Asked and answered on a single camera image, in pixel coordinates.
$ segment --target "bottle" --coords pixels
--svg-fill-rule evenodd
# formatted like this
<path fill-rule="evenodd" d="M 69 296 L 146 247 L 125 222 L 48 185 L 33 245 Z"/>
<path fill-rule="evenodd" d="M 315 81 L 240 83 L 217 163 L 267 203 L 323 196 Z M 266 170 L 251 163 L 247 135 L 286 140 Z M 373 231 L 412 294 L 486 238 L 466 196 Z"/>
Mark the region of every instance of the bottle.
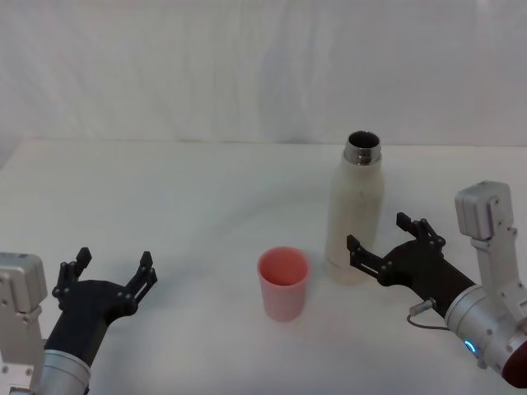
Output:
<path fill-rule="evenodd" d="M 373 247 L 385 195 L 381 159 L 379 138 L 354 132 L 331 180 L 324 255 L 329 275 L 339 284 L 356 285 L 369 277 L 350 266 L 346 238 L 353 235 L 366 249 Z"/>

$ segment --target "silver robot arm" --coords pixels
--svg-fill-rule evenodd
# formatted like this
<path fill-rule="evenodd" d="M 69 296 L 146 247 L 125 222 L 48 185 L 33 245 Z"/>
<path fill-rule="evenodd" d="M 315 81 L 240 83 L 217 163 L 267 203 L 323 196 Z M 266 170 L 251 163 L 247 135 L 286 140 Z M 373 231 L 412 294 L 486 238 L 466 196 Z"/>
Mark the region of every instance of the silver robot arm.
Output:
<path fill-rule="evenodd" d="M 108 326 L 134 315 L 157 282 L 145 251 L 126 286 L 79 281 L 91 261 L 88 248 L 62 263 L 53 295 L 63 311 L 44 345 L 39 304 L 46 295 L 42 261 L 25 253 L 0 253 L 0 395 L 86 395 L 90 366 Z"/>
<path fill-rule="evenodd" d="M 483 181 L 455 198 L 459 231 L 478 251 L 483 289 L 497 313 L 522 324 L 527 319 L 527 290 L 520 281 L 507 184 Z"/>
<path fill-rule="evenodd" d="M 527 388 L 527 290 L 521 283 L 515 252 L 509 186 L 483 181 L 455 198 L 459 230 L 478 252 L 482 285 L 462 292 L 445 321 L 476 356 L 508 383 Z"/>
<path fill-rule="evenodd" d="M 6 393 L 32 393 L 40 382 L 44 343 L 38 317 L 46 296 L 39 257 L 0 253 L 0 379 L 6 384 Z"/>

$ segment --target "cable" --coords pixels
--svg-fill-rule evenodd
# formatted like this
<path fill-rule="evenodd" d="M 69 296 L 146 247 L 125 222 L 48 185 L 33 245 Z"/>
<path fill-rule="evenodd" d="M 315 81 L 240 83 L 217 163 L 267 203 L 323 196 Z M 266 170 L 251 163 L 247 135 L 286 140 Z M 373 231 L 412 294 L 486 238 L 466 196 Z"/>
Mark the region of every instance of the cable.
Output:
<path fill-rule="evenodd" d="M 412 321 L 412 315 L 410 314 L 407 316 L 406 320 L 408 321 L 410 325 L 413 325 L 414 327 L 417 327 L 417 328 L 436 329 L 437 331 L 449 331 L 449 328 L 447 327 L 433 327 L 429 325 L 421 325 L 420 323 L 415 323 L 414 321 Z"/>

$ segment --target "pink cup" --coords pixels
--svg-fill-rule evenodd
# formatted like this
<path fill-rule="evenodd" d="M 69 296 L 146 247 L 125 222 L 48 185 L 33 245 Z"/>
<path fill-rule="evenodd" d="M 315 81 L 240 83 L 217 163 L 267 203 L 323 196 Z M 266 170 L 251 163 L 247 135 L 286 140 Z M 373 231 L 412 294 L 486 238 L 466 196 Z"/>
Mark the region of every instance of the pink cup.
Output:
<path fill-rule="evenodd" d="M 265 313 L 277 321 L 291 321 L 304 308 L 310 263 L 292 247 L 276 247 L 258 261 Z"/>

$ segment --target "white tabletop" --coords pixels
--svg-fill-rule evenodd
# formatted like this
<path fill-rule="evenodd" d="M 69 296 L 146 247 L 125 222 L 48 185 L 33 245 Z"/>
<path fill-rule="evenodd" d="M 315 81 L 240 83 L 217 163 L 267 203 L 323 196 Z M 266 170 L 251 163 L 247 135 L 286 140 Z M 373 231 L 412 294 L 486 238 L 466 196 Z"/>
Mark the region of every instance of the white tabletop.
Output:
<path fill-rule="evenodd" d="M 91 393 L 143 395 L 525 393 L 480 370 L 449 332 L 409 326 L 419 298 L 376 281 L 336 286 L 321 267 L 329 178 L 339 146 L 24 142 L 0 172 L 0 250 L 44 260 L 48 289 L 88 246 L 83 277 L 121 284 L 150 250 L 159 282 L 114 323 Z M 397 211 L 426 217 L 445 256 L 479 281 L 457 229 L 455 193 L 483 179 L 512 188 L 527 279 L 527 149 L 383 147 L 386 200 L 377 253 L 408 239 Z M 286 244 L 315 267 L 304 313 L 263 312 L 256 260 Z M 44 336 L 59 316 L 43 303 Z M 441 324 L 429 312 L 417 318 Z"/>

